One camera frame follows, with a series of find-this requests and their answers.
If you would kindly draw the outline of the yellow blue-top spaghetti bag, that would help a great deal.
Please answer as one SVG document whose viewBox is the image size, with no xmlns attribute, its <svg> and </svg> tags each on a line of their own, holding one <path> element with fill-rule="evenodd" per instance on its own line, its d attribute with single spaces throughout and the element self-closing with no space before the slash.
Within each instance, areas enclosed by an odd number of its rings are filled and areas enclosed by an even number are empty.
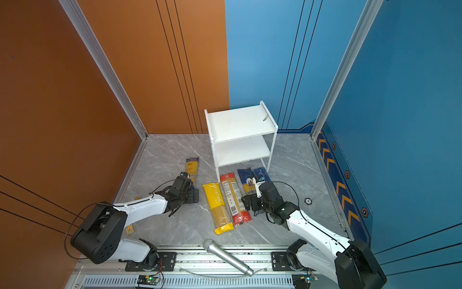
<svg viewBox="0 0 462 289">
<path fill-rule="evenodd" d="M 186 159 L 186 173 L 188 178 L 192 180 L 193 186 L 196 185 L 197 172 L 199 168 L 199 157 L 191 157 Z"/>
</svg>

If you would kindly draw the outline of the dark blue Barilla spaghetti box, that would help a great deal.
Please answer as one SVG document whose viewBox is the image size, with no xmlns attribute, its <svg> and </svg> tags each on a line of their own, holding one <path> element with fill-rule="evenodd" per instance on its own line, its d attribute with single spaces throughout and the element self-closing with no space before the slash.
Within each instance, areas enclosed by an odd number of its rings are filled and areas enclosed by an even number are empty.
<svg viewBox="0 0 462 289">
<path fill-rule="evenodd" d="M 257 183 L 271 182 L 271 179 L 267 173 L 267 170 L 264 167 L 259 167 L 257 169 L 254 169 L 253 174 L 254 174 L 254 177 Z"/>
</svg>

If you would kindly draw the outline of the yellow spaghetti package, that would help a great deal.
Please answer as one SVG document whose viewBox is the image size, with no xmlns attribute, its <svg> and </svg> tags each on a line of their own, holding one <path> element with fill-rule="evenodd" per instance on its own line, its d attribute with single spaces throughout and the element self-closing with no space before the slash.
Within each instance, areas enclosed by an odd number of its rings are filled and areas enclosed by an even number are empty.
<svg viewBox="0 0 462 289">
<path fill-rule="evenodd" d="M 234 226 L 227 212 L 224 197 L 221 193 L 218 183 L 209 183 L 203 185 L 209 209 L 214 220 L 216 235 L 222 235 L 225 232 L 234 230 Z"/>
</svg>

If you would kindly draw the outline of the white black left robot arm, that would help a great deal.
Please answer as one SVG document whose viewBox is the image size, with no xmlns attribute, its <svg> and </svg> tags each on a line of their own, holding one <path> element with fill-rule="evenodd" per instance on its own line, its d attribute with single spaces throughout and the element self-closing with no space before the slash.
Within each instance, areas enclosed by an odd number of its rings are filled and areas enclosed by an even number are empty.
<svg viewBox="0 0 462 289">
<path fill-rule="evenodd" d="M 145 239 L 128 240 L 123 232 L 130 225 L 161 214 L 172 216 L 185 204 L 199 202 L 199 190 L 185 175 L 172 185 L 152 191 L 138 201 L 120 204 L 99 202 L 73 233 L 70 244 L 94 264 L 106 261 L 132 262 L 150 270 L 159 263 L 158 250 Z"/>
</svg>

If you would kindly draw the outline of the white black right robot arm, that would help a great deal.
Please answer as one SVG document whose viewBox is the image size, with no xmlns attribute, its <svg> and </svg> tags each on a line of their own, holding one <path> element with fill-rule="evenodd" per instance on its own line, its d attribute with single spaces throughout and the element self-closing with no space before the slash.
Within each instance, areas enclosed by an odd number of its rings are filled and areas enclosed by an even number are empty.
<svg viewBox="0 0 462 289">
<path fill-rule="evenodd" d="M 243 196 L 246 209 L 264 211 L 269 220 L 300 239 L 288 249 L 296 270 L 312 269 L 341 289 L 381 289 L 387 278 L 371 248 L 362 239 L 339 236 L 309 217 L 298 204 L 285 201 L 274 182 L 260 182 L 255 193 Z"/>
</svg>

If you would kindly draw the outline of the red spaghetti package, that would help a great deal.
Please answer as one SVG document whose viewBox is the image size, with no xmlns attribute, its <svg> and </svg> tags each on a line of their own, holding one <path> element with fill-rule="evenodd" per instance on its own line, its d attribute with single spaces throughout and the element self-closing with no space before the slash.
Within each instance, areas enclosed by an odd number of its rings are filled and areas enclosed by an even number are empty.
<svg viewBox="0 0 462 289">
<path fill-rule="evenodd" d="M 249 223 L 252 218 L 249 212 L 245 209 L 242 201 L 242 193 L 238 186 L 237 180 L 233 173 L 227 173 L 220 176 L 221 185 L 225 191 L 227 203 L 229 205 L 233 224 L 235 226 Z"/>
</svg>

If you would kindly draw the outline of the blue yellow spaghetti bag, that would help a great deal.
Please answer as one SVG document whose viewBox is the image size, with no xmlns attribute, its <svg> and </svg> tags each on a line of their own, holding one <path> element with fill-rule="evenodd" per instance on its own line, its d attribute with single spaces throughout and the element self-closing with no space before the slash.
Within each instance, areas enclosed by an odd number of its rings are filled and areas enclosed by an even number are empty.
<svg viewBox="0 0 462 289">
<path fill-rule="evenodd" d="M 238 169 L 237 172 L 239 175 L 239 179 L 241 180 L 241 183 L 243 185 L 245 194 L 251 195 L 251 194 L 256 193 L 256 187 L 253 181 L 253 178 L 255 177 L 255 175 L 252 169 L 251 168 Z"/>
</svg>

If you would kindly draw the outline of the silver microphone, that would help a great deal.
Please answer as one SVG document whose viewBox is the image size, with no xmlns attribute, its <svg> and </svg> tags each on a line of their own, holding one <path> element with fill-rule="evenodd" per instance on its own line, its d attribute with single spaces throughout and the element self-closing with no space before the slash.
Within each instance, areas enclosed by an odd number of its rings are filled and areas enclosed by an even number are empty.
<svg viewBox="0 0 462 289">
<path fill-rule="evenodd" d="M 203 243 L 203 248 L 208 253 L 219 257 L 220 259 L 225 261 L 227 264 L 231 265 L 233 268 L 239 270 L 245 276 L 252 277 L 255 274 L 253 269 L 251 269 L 248 265 L 246 265 L 241 260 L 237 259 L 237 257 L 228 253 L 221 246 L 216 244 L 212 239 L 206 239 Z"/>
</svg>

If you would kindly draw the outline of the small round floor disc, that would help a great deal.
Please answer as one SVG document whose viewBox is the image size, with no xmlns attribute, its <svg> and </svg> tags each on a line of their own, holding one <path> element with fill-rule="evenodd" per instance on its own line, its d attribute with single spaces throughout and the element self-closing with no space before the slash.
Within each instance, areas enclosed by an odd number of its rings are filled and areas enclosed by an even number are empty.
<svg viewBox="0 0 462 289">
<path fill-rule="evenodd" d="M 305 200 L 304 200 L 305 204 L 306 205 L 312 205 L 313 204 L 313 201 L 311 200 L 311 198 L 307 197 Z"/>
</svg>

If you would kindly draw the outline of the white two-tier metal shelf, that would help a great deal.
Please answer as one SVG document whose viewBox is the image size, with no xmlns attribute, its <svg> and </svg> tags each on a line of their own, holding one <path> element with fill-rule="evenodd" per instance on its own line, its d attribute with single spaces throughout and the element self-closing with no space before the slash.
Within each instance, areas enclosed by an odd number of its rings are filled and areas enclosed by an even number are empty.
<svg viewBox="0 0 462 289">
<path fill-rule="evenodd" d="M 261 160 L 269 171 L 279 130 L 265 102 L 258 105 L 210 113 L 205 110 L 215 173 L 220 168 Z"/>
</svg>

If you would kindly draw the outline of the small yellow floor object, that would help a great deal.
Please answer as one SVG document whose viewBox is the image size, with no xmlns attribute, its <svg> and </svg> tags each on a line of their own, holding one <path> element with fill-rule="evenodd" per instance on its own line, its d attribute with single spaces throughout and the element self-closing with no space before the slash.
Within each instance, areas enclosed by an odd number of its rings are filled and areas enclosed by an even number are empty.
<svg viewBox="0 0 462 289">
<path fill-rule="evenodd" d="M 135 231 L 134 231 L 134 228 L 133 228 L 133 225 L 129 225 L 125 228 L 125 231 L 126 231 L 126 235 L 129 236 L 129 235 L 132 235 Z"/>
</svg>

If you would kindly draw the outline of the green circuit board left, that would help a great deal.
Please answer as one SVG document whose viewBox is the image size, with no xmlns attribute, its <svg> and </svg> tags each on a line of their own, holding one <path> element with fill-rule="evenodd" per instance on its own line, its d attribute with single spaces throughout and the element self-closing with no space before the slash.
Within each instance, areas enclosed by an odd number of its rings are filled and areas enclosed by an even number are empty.
<svg viewBox="0 0 462 289">
<path fill-rule="evenodd" d="M 152 287 L 161 284 L 161 278 L 154 275 L 139 275 L 137 285 L 139 287 Z"/>
</svg>

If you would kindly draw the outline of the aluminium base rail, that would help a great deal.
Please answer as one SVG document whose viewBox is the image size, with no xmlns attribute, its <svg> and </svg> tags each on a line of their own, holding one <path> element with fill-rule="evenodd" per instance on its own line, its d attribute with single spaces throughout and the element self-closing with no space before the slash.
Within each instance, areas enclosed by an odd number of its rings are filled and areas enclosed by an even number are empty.
<svg viewBox="0 0 462 289">
<path fill-rule="evenodd" d="M 282 270 L 284 246 L 223 246 L 255 274 L 245 276 L 202 246 L 160 246 L 160 261 L 152 270 L 121 261 L 93 264 L 78 261 L 67 284 L 68 289 L 294 289 L 292 275 L 317 276 L 310 289 L 336 289 L 338 285 L 312 269 Z M 139 275 L 154 275 L 161 284 L 139 287 Z"/>
</svg>

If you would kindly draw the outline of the aluminium corner post left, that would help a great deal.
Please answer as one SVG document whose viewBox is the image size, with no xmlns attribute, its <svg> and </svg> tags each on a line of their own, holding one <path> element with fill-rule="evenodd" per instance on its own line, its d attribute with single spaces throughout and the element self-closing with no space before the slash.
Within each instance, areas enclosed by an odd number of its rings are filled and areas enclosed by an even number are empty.
<svg viewBox="0 0 462 289">
<path fill-rule="evenodd" d="M 148 138 L 147 129 L 139 117 L 78 2 L 75 0 L 59 0 L 59 3 L 99 68 L 101 74 L 105 78 L 113 94 L 119 101 L 119 104 L 123 108 L 137 134 L 140 136 L 142 141 L 145 141 Z"/>
</svg>

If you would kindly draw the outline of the aluminium corner post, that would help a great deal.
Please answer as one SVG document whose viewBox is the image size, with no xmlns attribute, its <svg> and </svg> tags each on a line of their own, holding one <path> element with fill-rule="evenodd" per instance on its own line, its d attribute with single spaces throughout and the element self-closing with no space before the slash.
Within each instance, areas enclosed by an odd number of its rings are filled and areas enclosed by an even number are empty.
<svg viewBox="0 0 462 289">
<path fill-rule="evenodd" d="M 147 129 L 139 117 L 78 2 L 75 0 L 59 0 L 59 3 L 99 68 L 101 74 L 105 78 L 113 94 L 119 101 L 119 104 L 123 108 L 137 134 L 140 136 L 142 141 L 145 141 L 148 138 Z"/>
<path fill-rule="evenodd" d="M 383 0 L 369 0 L 366 2 L 314 123 L 310 134 L 311 140 L 315 141 L 318 138 L 382 4 Z"/>
</svg>

